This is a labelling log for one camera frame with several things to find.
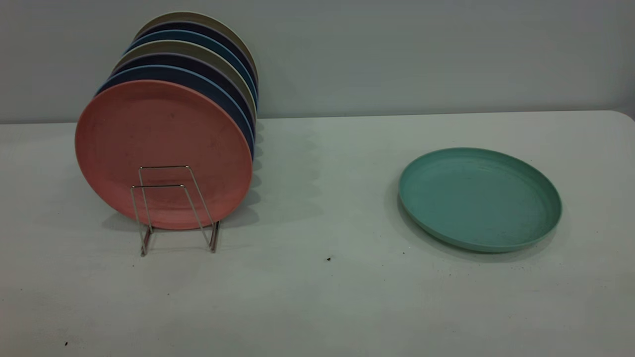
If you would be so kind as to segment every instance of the white wall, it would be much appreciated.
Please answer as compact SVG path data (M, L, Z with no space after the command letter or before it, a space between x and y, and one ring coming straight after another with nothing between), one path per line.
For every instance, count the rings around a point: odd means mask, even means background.
M633 3L4 0L0 121L76 119L138 28L182 9L247 42L262 117L632 110Z

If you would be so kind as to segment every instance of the rack leg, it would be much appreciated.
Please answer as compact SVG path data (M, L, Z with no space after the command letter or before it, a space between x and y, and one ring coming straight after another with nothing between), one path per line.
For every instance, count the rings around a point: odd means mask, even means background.
M148 243L150 243L150 235L152 234L152 227L148 226L148 229L145 231L144 241L141 244L141 256L144 257L148 254Z

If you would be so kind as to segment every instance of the pink plate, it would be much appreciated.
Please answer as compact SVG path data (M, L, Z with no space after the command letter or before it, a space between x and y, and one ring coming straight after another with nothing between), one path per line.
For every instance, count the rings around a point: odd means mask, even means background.
M249 147L232 118L202 94L164 81L126 82L96 96L77 123L75 153L93 190L131 219L130 187L139 185L140 166L189 165L214 220L240 205L251 182ZM211 224L189 170L142 175L144 185L185 185L201 222ZM154 227L198 227L182 188L146 189L145 195ZM135 200L147 224L140 190Z

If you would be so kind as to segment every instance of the stack of plates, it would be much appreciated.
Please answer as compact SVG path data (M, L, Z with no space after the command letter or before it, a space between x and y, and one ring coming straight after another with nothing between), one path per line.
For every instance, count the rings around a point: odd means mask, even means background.
M257 107L253 57L233 31L198 13L161 15L141 28L82 113L77 161L95 192L132 219L130 187L140 184L141 166L188 165L212 219L222 220L250 186ZM189 187L203 224L211 224L188 169L143 175L144 185ZM182 189L145 195L153 226L198 227ZM148 223L143 206L139 219Z

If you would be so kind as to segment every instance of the plate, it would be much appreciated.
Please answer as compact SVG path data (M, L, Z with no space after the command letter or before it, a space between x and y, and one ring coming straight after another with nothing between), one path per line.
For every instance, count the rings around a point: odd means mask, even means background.
M227 38L229 38L233 43L236 44L236 46L240 47L243 53L248 57L251 63L251 66L253 67L254 73L256 75L256 83L258 82L258 71L256 69L256 62L253 60L253 56L251 55L251 52L249 51L249 48L247 48L247 45L245 45L244 41L227 25L216 20L215 18L211 18L204 14L190 12L190 11L176 11L176 12L161 15L159 17L153 18L147 24L145 24L141 28L141 30L137 32L135 39L138 39L139 37L141 37L144 34L144 32L146 32L151 27L159 25L163 22L181 22L181 21L197 22L201 25L205 25L216 31L219 31L220 33L225 35Z
M133 48L140 46L144 43L152 42L152 41L160 41L160 40L179 40L179 41L187 41L191 43L196 43L201 45L211 51L218 53L222 58L228 61L244 78L245 82L249 86L251 94L255 99L256 103L258 102L258 89L253 82L253 77L249 74L249 71L244 66L244 64L235 56L231 50L228 50L225 46L220 44L218 41L209 38L205 35L198 34L192 31L185 30L166 30L154 32L152 34L145 35L140 39L133 42L130 47L126 50L126 52L132 50Z
M216 83L198 73L170 65L143 65L140 67L126 69L125 71L110 77L108 81L99 88L97 95L110 87L116 86L117 84L129 81L138 81L141 79L154 79L181 84L182 86L196 90L217 103L229 114L240 128L247 140L251 156L253 157L253 130L251 129L249 119L247 119L246 114L240 109L240 106L229 94L227 94L226 91L224 91Z
M178 55L186 55L197 58L210 66L219 69L236 85L236 87L238 87L238 90L240 90L243 96L247 98L251 111L256 113L256 101L254 101L253 95L240 73L238 73L238 71L228 61L218 55L218 53L210 51L209 49L195 43L164 40L142 44L121 57L113 72L117 71L120 66L130 60L155 53L175 53Z
M140 166L189 165L214 220L240 205L251 181L249 147L232 118L197 91L165 81L125 82L97 95L77 123L75 151L93 190L131 219ZM146 171L144 184L184 184L202 223L211 223L186 169ZM153 226L198 228L181 188L145 191ZM147 224L139 190L135 200Z
M241 94L241 92L236 88L234 83L227 78L222 72L218 69L210 66L209 64L198 60L194 57L185 56L185 55L177 55L174 53L156 53L151 55L145 55L141 57L136 57L125 64L121 65L117 68L111 76L115 76L116 74L123 72L127 69L140 67L143 65L171 65L174 67L179 67L183 69L190 70L192 72L198 73L203 77L209 79L210 81L216 83L219 87L221 87L224 91L229 94L238 106L240 106L243 113L248 115L250 120L251 129L254 130L255 124L255 115L251 111L251 108L247 104L247 99Z
M401 174L399 197L429 234L479 252L533 245L558 224L562 212L556 188L534 167L474 148L419 157Z

